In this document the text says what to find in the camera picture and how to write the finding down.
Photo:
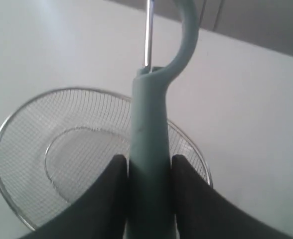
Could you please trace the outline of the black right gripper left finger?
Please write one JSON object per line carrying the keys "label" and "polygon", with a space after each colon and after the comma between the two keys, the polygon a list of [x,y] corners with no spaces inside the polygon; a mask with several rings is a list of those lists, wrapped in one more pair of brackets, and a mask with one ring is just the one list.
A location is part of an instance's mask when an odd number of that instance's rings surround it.
{"label": "black right gripper left finger", "polygon": [[121,239],[127,218],[127,160],[114,155],[90,188],[26,239]]}

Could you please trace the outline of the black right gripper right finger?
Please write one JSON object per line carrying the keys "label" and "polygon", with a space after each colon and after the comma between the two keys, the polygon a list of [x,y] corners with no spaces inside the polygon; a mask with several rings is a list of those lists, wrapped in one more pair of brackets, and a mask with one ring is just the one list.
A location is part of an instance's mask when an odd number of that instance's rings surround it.
{"label": "black right gripper right finger", "polygon": [[172,189],[182,239],[290,239],[222,197],[183,155],[172,158]]}

